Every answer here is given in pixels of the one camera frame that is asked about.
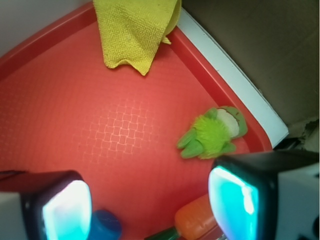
orange carrot toy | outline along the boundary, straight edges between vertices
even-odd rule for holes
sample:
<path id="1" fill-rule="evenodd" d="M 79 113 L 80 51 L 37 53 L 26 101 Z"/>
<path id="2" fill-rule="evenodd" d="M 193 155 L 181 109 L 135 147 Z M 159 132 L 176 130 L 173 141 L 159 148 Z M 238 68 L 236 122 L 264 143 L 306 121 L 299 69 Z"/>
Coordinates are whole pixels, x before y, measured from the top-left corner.
<path id="1" fill-rule="evenodd" d="M 145 240 L 196 240 L 217 225 L 208 194 L 180 208 L 174 216 L 174 227 L 146 237 Z"/>

yellow cloth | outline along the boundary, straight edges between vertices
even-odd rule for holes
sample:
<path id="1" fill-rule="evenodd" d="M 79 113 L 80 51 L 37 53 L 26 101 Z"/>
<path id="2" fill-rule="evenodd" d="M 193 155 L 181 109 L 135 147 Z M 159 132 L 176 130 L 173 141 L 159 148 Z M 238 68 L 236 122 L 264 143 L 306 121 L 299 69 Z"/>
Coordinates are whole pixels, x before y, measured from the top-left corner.
<path id="1" fill-rule="evenodd" d="M 176 26 L 181 0 L 93 0 L 104 63 L 130 64 L 145 76 L 160 42 Z"/>

stuffed toy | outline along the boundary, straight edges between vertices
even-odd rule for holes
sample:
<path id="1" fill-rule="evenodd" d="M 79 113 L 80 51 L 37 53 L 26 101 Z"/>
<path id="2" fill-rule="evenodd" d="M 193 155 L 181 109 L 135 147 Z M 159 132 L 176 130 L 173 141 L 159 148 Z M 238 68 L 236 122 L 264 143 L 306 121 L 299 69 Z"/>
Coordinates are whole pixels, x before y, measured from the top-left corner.
<path id="1" fill-rule="evenodd" d="M 184 159 L 216 158 L 234 152 L 236 146 L 231 140 L 242 137 L 247 131 L 245 118 L 235 107 L 211 108 L 196 118 L 190 130 L 178 141 L 177 148 L 183 149 L 181 157 Z"/>

tray rim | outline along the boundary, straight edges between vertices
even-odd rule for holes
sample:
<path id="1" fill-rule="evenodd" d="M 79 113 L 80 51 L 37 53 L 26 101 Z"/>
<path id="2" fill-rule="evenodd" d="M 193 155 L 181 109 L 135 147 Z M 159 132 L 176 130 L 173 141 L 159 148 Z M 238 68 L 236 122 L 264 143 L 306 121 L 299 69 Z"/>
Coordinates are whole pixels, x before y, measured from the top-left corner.
<path id="1" fill-rule="evenodd" d="M 38 31 L 0 58 L 0 81 L 38 55 L 96 21 L 93 4 L 89 2 Z M 249 151 L 271 151 L 272 144 L 263 127 L 186 35 L 176 27 L 169 35 L 169 39 L 172 42 L 171 49 L 219 106 L 230 105 L 241 110 L 248 125 L 248 133 L 243 138 Z"/>

green toy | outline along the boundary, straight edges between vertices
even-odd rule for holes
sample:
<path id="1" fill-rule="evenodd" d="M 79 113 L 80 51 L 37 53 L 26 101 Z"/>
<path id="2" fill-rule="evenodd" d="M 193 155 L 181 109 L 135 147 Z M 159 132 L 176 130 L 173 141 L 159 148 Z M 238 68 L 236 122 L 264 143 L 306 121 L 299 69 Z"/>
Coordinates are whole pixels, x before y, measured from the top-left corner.
<path id="1" fill-rule="evenodd" d="M 183 149 L 181 157 L 189 159 L 216 158 L 236 150 L 232 139 L 240 138 L 248 131 L 242 113 L 232 106 L 211 108 L 197 117 L 191 129 L 178 141 L 177 148 Z"/>

